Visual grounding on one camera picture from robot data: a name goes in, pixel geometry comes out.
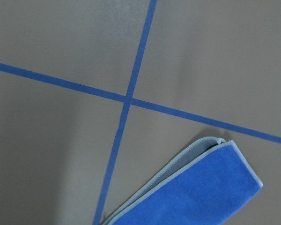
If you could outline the blue microfibre towel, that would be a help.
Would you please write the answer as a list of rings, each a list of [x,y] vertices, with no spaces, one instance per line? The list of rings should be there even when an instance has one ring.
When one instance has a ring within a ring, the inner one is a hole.
[[[263,187],[234,141],[203,137],[115,210],[106,225],[221,225]]]

